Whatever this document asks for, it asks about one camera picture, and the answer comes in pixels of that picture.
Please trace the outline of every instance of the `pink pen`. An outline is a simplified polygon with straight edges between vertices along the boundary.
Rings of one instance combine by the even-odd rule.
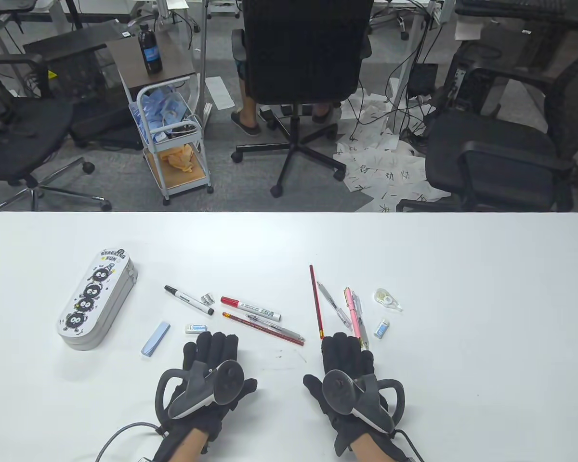
[[[349,314],[351,315],[351,323],[353,324],[353,335],[355,335],[362,345],[362,336],[360,335],[360,325],[357,322],[357,312],[355,311],[355,305],[353,305],[353,295],[351,294],[351,289],[346,288],[344,290],[344,299],[347,301],[347,308],[349,309]]]

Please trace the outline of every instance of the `chair armrest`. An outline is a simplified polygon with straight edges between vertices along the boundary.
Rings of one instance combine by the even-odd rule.
[[[372,55],[370,39],[368,38],[368,33],[364,33],[364,40],[362,40],[362,49],[360,51],[360,59],[370,58],[370,55]]]
[[[0,64],[28,64],[37,75],[40,96],[43,98],[51,96],[51,92],[49,91],[47,64],[41,55],[34,53],[0,55]]]
[[[458,162],[465,162],[467,155],[471,153],[486,154],[518,163],[534,165],[535,167],[545,168],[553,172],[568,172],[571,171],[575,165],[573,160],[540,156],[529,151],[506,148],[490,143],[481,143],[479,141],[467,141],[462,145]]]
[[[542,93],[547,94],[551,89],[554,79],[550,77],[544,77],[542,75],[529,74],[528,72],[516,69],[509,69],[505,71],[494,71],[497,77],[507,77],[510,80],[516,80],[518,82],[526,83],[534,86]]]
[[[242,63],[247,61],[247,50],[244,48],[244,29],[231,31],[231,49],[236,61]]]

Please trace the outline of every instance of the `shoe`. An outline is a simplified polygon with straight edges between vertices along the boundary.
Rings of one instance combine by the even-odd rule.
[[[318,125],[323,125],[323,124],[327,123],[329,119],[331,119],[330,116],[333,114],[333,112],[334,112],[333,107],[330,104],[328,106],[328,112],[326,112],[324,115],[318,116],[318,115],[313,114],[313,122],[318,124]]]
[[[242,122],[240,122],[240,111],[235,111],[231,113],[231,121],[242,129],[249,136],[259,136],[261,135],[261,128],[259,124],[256,127],[247,127]]]

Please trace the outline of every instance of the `correction tape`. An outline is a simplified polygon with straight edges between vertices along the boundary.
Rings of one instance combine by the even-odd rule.
[[[375,292],[375,302],[380,303],[386,308],[392,308],[392,310],[403,311],[397,300],[385,289],[377,289],[377,292]]]

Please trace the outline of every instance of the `chair base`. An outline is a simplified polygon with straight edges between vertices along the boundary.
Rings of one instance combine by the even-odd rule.
[[[19,191],[13,197],[5,200],[4,202],[2,202],[0,204],[0,210],[4,209],[5,207],[11,205],[14,202],[17,202],[20,199],[23,199],[25,196],[29,196],[30,209],[31,209],[31,211],[35,212],[35,211],[38,211],[38,209],[39,209],[39,199],[42,198],[45,193],[51,193],[51,194],[62,194],[65,196],[84,198],[87,200],[93,200],[96,202],[100,202],[100,209],[102,211],[104,211],[104,212],[110,211],[111,210],[111,203],[107,199],[105,199],[104,197],[92,196],[90,194],[83,194],[83,193],[79,193],[79,192],[75,192],[75,191],[69,191],[67,189],[60,189],[60,188],[54,188],[54,187],[48,186],[49,183],[60,178],[60,176],[64,175],[66,172],[69,172],[71,169],[73,169],[79,165],[82,165],[84,172],[86,172],[87,174],[92,173],[94,170],[94,165],[92,163],[86,162],[86,161],[84,161],[83,157],[80,157],[77,160],[69,163],[69,165],[62,167],[60,170],[52,173],[49,176],[46,176],[42,180],[39,180],[38,184],[36,186],[25,187],[24,189]]]
[[[280,119],[278,119],[276,114],[272,114],[274,120],[272,121],[271,124],[268,125],[268,127],[271,128],[272,130],[276,128],[280,129],[280,132],[283,134],[285,139],[287,139],[287,143],[244,144],[236,146],[236,151],[233,154],[231,154],[232,160],[235,163],[240,163],[243,159],[244,153],[262,152],[262,151],[280,151],[287,149],[289,153],[287,154],[287,158],[285,159],[283,168],[280,171],[280,175],[278,176],[276,185],[272,186],[272,188],[270,189],[270,193],[275,198],[282,196],[283,178],[285,176],[285,173],[287,172],[289,161],[291,160],[293,154],[295,154],[296,152],[301,152],[302,154],[311,159],[314,159],[329,167],[335,168],[336,171],[334,172],[334,178],[337,181],[342,181],[344,179],[344,174],[347,170],[347,165],[345,165],[344,163],[338,162],[337,160],[334,160],[333,158],[330,158],[306,146],[311,141],[314,141],[322,136],[327,136],[328,139],[330,140],[336,139],[336,136],[338,134],[338,125],[337,124],[329,125],[300,139],[300,117],[298,115],[299,114],[298,110],[299,105],[294,104],[293,115],[291,116],[291,126],[289,130],[287,130],[287,128],[282,124],[282,122],[280,121]]]

